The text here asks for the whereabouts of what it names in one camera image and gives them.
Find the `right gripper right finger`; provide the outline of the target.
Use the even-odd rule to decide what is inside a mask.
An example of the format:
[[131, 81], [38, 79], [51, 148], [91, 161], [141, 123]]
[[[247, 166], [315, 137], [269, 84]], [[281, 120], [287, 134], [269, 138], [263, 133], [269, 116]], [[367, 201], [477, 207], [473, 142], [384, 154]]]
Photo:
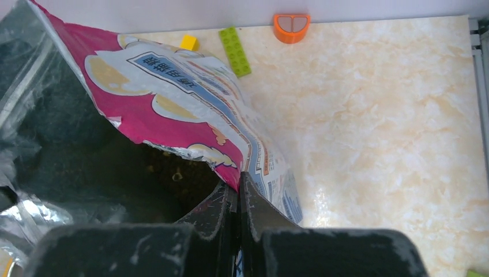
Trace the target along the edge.
[[300, 230], [241, 173], [239, 216], [243, 276], [287, 276], [294, 271], [292, 232]]

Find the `pink pet food bag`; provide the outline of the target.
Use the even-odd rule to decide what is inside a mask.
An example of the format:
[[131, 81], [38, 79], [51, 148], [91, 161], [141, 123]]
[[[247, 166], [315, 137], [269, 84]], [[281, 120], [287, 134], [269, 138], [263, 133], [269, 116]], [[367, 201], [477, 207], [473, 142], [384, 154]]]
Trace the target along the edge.
[[291, 167], [229, 62], [68, 24], [35, 1], [18, 1], [2, 19], [1, 42], [35, 50], [1, 90], [2, 141], [17, 138], [29, 112], [50, 143], [98, 144], [104, 130], [116, 130], [134, 144], [207, 163], [233, 189], [247, 172], [265, 199], [290, 221], [302, 222]]

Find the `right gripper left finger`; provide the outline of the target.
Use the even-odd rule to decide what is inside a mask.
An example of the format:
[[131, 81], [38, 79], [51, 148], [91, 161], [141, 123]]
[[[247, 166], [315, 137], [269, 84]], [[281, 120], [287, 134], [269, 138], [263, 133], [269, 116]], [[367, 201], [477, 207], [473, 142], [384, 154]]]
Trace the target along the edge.
[[186, 228], [181, 276], [235, 276], [237, 192], [219, 182], [213, 192], [177, 222]]

